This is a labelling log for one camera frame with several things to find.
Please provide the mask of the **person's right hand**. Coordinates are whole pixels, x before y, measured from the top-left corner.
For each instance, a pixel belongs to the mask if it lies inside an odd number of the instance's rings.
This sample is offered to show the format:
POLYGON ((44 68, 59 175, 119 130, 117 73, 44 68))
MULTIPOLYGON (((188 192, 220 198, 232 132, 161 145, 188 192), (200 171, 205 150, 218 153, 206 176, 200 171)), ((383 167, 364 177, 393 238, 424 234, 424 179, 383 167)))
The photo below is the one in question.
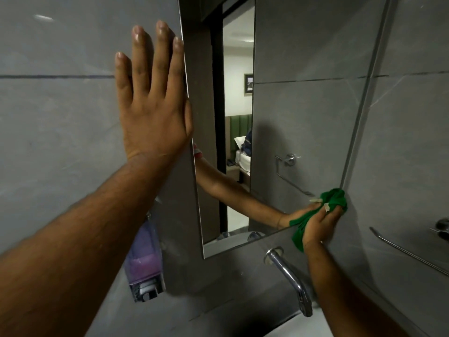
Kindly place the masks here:
POLYGON ((321 208, 321 210, 309 220, 306 226, 303 236, 305 254, 308 254, 309 250, 311 250, 312 247, 320 246, 324 242, 331 240, 334 234, 335 228, 326 228, 321 223, 325 216, 325 213, 326 209, 321 208))

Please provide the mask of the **person's left hand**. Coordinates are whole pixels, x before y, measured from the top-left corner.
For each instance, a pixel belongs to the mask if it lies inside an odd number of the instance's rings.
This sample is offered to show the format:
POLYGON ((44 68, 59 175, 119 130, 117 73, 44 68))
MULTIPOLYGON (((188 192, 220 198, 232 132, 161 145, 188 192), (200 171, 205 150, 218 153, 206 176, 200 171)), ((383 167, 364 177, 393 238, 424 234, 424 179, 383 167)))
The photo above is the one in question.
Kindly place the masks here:
POLYGON ((119 108, 123 144, 128 160, 142 154, 176 159, 190 139, 184 125, 185 52, 183 40, 175 35, 164 98, 150 94, 156 44, 142 26, 132 29, 132 104, 119 108))

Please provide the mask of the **green cleaning cloth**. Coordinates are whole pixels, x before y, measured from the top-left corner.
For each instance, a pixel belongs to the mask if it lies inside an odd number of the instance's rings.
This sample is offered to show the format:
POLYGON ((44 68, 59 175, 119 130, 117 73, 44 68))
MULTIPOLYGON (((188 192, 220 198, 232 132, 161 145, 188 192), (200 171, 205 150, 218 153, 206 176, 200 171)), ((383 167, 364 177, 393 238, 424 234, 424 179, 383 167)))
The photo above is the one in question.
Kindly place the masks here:
POLYGON ((333 188, 327 192, 321 193, 319 198, 313 199, 312 202, 318 203, 319 207, 311 209, 305 214, 301 215, 299 218, 291 220, 289 222, 290 226, 296 226, 296 231, 292 235, 292 242, 295 247, 300 251, 304 252, 303 236, 306 226, 309 220, 318 213, 321 208, 325 208, 326 212, 331 212, 335 207, 340 206, 345 213, 348 209, 347 200, 345 197, 345 191, 341 188, 333 188))

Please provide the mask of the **person's right forearm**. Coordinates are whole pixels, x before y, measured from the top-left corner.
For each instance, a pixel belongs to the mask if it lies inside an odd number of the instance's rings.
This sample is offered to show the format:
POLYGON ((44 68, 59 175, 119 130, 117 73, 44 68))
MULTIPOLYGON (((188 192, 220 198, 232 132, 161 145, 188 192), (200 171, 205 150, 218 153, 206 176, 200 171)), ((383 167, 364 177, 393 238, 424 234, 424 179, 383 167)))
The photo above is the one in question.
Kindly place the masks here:
POLYGON ((304 247, 308 270, 334 337, 410 337, 341 271, 318 241, 304 247))

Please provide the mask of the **person's left forearm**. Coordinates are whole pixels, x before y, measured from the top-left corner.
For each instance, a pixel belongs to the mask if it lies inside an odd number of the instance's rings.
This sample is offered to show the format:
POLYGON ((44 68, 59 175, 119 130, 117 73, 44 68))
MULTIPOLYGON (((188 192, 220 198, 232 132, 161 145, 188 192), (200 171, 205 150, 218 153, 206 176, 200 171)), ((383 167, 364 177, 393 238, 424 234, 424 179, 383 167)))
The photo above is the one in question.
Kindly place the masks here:
POLYGON ((0 256, 0 337, 84 337, 176 159, 132 157, 0 256))

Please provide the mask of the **chrome towel holder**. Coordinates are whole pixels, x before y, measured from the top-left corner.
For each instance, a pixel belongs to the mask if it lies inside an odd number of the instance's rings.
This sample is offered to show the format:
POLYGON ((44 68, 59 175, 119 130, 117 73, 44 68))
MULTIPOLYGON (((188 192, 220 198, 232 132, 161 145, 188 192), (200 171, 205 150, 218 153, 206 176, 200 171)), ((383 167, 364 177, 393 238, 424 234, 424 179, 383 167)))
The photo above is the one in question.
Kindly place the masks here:
MULTIPOLYGON (((444 239, 445 241, 449 242, 449 217, 445 217, 445 218, 441 218, 440 220, 438 220, 435 223, 434 227, 429 227, 429 229, 432 232, 437 233, 437 236, 444 239)), ((440 266, 437 266, 436 264, 433 264, 432 262, 421 258, 420 256, 418 256, 417 254, 412 253, 411 251, 391 242, 390 240, 384 238, 380 232, 375 229, 373 226, 369 227, 369 230, 374 234, 374 236, 376 236, 379 240, 381 240, 382 242, 386 243, 387 245, 393 247, 394 249, 402 252, 405 255, 408 255, 409 257, 413 258, 414 260, 417 260, 419 262, 421 262, 422 264, 432 268, 433 270, 435 270, 436 272, 449 277, 449 271, 441 268, 440 266)))

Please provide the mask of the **white sink basin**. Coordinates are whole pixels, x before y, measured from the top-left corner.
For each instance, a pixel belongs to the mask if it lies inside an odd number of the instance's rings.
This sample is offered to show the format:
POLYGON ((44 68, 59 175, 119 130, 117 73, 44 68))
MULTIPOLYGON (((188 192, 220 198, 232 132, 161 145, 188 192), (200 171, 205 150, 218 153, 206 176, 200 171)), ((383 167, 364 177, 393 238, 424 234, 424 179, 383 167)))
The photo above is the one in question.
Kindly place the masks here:
POLYGON ((296 315, 264 337, 334 337, 321 307, 313 306, 312 308, 311 317, 296 315))

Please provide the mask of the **chrome wall faucet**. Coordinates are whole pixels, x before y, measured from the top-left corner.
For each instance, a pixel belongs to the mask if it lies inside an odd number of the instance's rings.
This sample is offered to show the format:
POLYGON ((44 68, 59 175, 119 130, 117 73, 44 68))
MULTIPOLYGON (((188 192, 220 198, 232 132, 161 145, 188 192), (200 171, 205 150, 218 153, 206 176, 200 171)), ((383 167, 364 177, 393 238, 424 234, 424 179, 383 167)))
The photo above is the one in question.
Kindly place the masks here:
POLYGON ((307 292, 305 284, 287 265, 282 257, 283 253, 284 250, 282 247, 269 249, 264 256, 264 263, 266 265, 274 265, 282 273, 282 275, 287 279, 287 281, 293 287, 295 293, 297 294, 299 300, 299 309, 302 315, 305 317, 312 317, 312 300, 307 292))

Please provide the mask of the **frameless wall mirror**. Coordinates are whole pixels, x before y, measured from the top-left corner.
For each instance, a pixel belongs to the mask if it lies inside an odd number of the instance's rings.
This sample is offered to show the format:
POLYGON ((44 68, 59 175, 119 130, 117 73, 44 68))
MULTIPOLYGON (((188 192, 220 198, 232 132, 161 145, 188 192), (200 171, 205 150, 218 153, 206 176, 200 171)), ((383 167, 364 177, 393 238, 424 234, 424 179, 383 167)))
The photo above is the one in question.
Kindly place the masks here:
POLYGON ((342 185, 387 1, 182 0, 205 257, 342 185))

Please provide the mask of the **purple wall soap dispenser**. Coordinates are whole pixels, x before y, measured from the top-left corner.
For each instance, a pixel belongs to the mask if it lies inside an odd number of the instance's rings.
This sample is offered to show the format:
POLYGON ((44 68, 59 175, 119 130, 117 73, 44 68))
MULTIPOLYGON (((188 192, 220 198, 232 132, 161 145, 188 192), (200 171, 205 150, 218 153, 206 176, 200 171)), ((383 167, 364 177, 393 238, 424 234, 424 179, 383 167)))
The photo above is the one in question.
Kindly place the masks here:
POLYGON ((151 212, 133 240, 124 270, 135 302, 149 301, 165 292, 162 250, 151 212))

